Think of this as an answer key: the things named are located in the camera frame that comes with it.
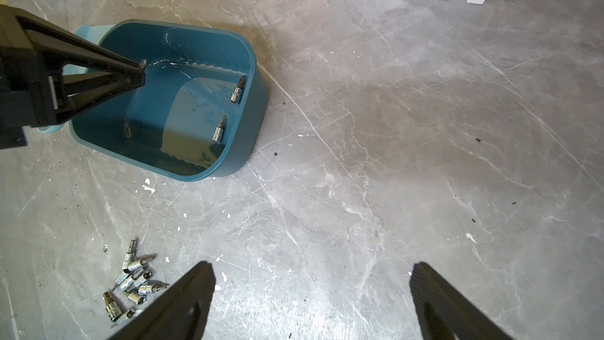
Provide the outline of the chrome hex bit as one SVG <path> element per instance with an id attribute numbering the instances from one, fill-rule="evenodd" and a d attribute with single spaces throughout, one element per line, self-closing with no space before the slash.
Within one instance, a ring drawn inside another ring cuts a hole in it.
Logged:
<path id="1" fill-rule="evenodd" d="M 143 284 L 141 285 L 138 290 L 137 293 L 139 296 L 147 296 L 150 294 L 154 294 L 157 293 L 159 291 L 163 291 L 165 289 L 167 289 L 168 286 L 167 285 L 163 285 L 160 283 L 154 283 L 154 284 Z"/>

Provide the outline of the teal plastic storage box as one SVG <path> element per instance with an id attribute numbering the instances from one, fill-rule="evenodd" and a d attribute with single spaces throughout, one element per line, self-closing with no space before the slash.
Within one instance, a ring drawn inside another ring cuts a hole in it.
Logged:
<path id="1" fill-rule="evenodd" d="M 255 52 L 231 31 L 144 20 L 113 27 L 99 47 L 145 61 L 146 83 L 73 118 L 78 143 L 171 179 L 225 177 L 248 161 L 269 89 Z M 246 76 L 239 104 L 231 95 Z M 227 116 L 221 143 L 212 141 Z"/>

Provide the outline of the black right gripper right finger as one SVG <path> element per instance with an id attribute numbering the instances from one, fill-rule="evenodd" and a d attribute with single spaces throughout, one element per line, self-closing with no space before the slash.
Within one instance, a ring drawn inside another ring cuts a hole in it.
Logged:
<path id="1" fill-rule="evenodd" d="M 426 262 L 414 265 L 410 288 L 424 339 L 511 340 Z"/>

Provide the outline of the chrome bit pile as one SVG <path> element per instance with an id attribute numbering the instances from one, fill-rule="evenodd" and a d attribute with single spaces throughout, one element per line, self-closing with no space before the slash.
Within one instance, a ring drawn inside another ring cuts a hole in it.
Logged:
<path id="1" fill-rule="evenodd" d="M 128 291 L 125 292 L 127 300 L 134 305 L 142 305 L 146 301 L 145 296 L 141 296 L 137 291 Z"/>
<path id="2" fill-rule="evenodd" d="M 129 269 L 129 264 L 135 259 L 135 252 L 137 247 L 137 239 L 132 239 L 130 241 L 127 252 L 124 255 L 124 261 L 122 263 L 122 269 L 127 271 Z"/>

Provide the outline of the chrome bit with brown tip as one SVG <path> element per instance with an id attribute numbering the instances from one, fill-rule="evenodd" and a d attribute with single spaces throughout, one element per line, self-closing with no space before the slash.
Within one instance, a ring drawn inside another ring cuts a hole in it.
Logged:
<path id="1" fill-rule="evenodd" d="M 242 95 L 243 95 L 243 91 L 245 88 L 245 83 L 246 83 L 246 76 L 242 76 L 238 82 L 238 84 L 235 86 L 233 93 L 231 95 L 231 102 L 234 104 L 239 104 L 241 99 L 242 99 Z"/>

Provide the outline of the chrome phillips bit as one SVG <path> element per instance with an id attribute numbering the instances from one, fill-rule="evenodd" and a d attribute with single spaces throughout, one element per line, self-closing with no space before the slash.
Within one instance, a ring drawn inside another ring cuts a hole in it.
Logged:
<path id="1" fill-rule="evenodd" d="M 142 269 L 143 267 L 146 267 L 151 261 L 153 261 L 155 258 L 155 256 L 146 256 L 143 258 L 139 258 L 139 259 L 135 259 L 133 261 L 130 261 L 129 263 L 126 264 L 126 266 L 124 267 L 124 271 L 125 272 L 136 272 L 139 269 Z"/>

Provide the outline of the chrome bit dark square socket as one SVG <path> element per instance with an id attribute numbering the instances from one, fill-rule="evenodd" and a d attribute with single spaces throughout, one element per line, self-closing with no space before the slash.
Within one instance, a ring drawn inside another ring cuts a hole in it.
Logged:
<path id="1" fill-rule="evenodd" d="M 149 271 L 149 270 L 143 271 L 138 276 L 138 278 L 132 283 L 131 290 L 137 291 L 138 288 L 140 288 L 140 286 L 142 286 L 143 284 L 146 284 L 152 276 L 153 276 L 153 273 L 151 271 Z"/>

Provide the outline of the chrome bit bottom pile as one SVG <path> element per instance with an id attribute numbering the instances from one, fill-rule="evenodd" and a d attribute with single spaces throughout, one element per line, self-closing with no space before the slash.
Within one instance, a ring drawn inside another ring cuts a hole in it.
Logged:
<path id="1" fill-rule="evenodd" d="M 125 292 L 127 300 L 134 305 L 142 305 L 146 301 L 145 296 L 141 296 L 137 291 L 128 291 Z"/>

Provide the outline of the light blue dustpan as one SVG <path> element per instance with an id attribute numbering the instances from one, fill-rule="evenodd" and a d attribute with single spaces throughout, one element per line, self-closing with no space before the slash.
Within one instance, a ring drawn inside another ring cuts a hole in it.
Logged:
<path id="1" fill-rule="evenodd" d="M 113 28 L 116 24 L 112 25 L 81 25 L 74 32 L 74 36 L 83 39 L 84 41 L 91 43 L 94 47 L 98 47 L 102 38 Z M 62 74 L 64 76 L 84 74 L 88 67 L 83 62 L 83 57 L 75 55 L 75 47 L 68 53 L 68 59 L 62 67 Z M 48 125 L 44 127 L 38 127 L 37 130 L 45 135 L 59 132 L 65 128 L 70 120 L 63 122 L 62 124 Z"/>

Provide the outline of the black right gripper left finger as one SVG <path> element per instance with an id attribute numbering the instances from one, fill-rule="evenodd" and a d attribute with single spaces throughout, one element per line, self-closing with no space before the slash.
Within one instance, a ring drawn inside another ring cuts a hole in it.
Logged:
<path id="1" fill-rule="evenodd" d="M 212 264 L 197 263 L 113 339 L 201 339 L 208 322 L 216 278 Z"/>

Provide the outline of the chrome bit lower pile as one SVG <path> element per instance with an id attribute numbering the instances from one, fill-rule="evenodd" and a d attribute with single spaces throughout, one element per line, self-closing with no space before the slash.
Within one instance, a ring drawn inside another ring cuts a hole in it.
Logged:
<path id="1" fill-rule="evenodd" d="M 122 263 L 122 269 L 127 271 L 129 269 L 129 264 L 135 259 L 135 252 L 137 247 L 137 239 L 132 239 L 130 241 L 127 252 L 124 255 L 124 261 Z"/>

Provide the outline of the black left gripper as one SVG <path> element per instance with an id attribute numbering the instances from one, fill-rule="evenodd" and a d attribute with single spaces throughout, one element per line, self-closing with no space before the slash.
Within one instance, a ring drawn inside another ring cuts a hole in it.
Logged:
<path id="1" fill-rule="evenodd" d="M 75 47 L 88 72 L 58 75 Z M 25 127 L 64 124 L 145 84 L 133 61 L 74 36 L 47 20 L 1 6 L 1 148 L 27 146 Z"/>

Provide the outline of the chrome socket adapter bit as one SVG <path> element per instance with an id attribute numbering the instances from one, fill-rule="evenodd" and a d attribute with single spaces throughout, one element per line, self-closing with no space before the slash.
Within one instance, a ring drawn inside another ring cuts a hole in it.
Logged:
<path id="1" fill-rule="evenodd" d="M 105 311 L 107 312 L 109 319 L 112 322 L 116 322 L 124 312 L 120 304 L 114 300 L 113 296 L 108 291 L 102 294 L 102 299 L 105 303 Z"/>

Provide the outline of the chrome bit slim tip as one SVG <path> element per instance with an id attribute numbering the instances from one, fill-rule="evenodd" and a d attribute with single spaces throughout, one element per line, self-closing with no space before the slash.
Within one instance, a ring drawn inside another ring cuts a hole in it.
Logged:
<path id="1" fill-rule="evenodd" d="M 215 128 L 215 132 L 212 137 L 214 143 L 221 143 L 223 140 L 224 132 L 227 124 L 227 116 L 223 116 L 218 126 Z"/>

